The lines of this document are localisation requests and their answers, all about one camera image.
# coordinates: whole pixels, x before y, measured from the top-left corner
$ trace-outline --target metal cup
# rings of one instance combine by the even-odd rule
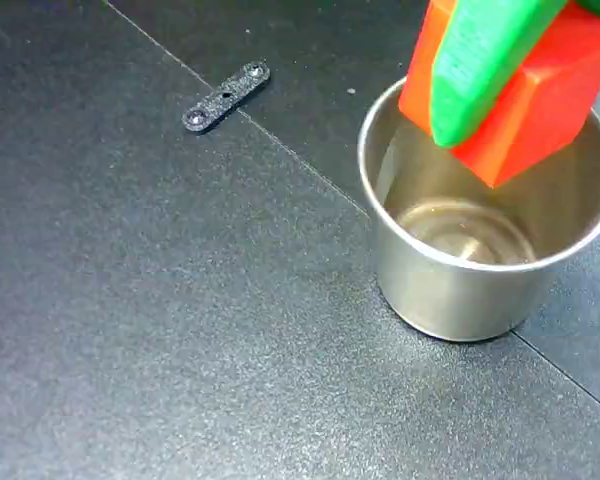
[[[380,288],[431,336],[478,341],[519,324],[551,274],[600,234],[600,119],[490,189],[398,110],[404,79],[371,107],[358,141],[377,218]]]

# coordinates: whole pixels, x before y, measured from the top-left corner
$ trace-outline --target black bracket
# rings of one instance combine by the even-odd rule
[[[187,130],[203,134],[264,87],[271,70],[264,61],[250,62],[182,116]]]

